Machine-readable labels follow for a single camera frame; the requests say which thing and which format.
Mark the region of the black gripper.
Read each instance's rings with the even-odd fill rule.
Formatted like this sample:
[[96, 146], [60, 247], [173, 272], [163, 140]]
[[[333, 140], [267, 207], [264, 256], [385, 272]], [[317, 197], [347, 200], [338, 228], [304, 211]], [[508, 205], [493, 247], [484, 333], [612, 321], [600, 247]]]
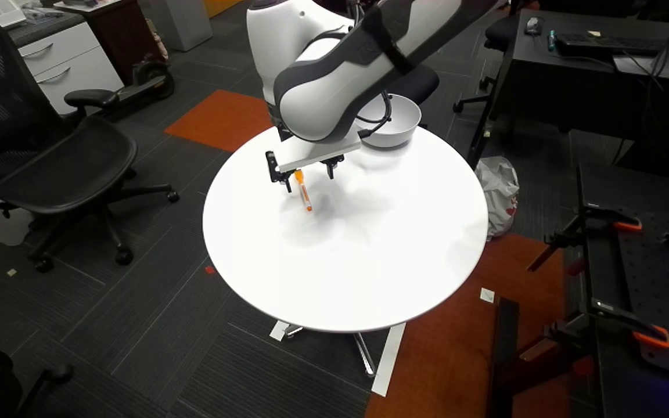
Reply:
[[338, 142], [304, 142], [300, 138], [288, 138], [274, 146], [274, 152], [264, 152], [264, 163], [271, 183], [284, 183], [288, 192], [292, 170], [324, 163], [327, 170], [327, 179], [334, 179], [338, 164], [345, 163], [345, 153], [350, 153], [360, 146], [355, 135], [347, 135]]

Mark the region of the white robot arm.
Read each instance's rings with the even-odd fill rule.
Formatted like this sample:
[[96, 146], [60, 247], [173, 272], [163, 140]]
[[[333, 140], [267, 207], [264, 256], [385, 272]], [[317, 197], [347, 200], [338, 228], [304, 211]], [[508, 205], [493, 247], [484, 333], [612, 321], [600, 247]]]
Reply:
[[317, 0], [244, 0], [246, 34], [280, 146], [274, 183], [324, 163], [327, 175], [360, 146], [355, 119], [496, 0], [366, 0], [348, 18]]

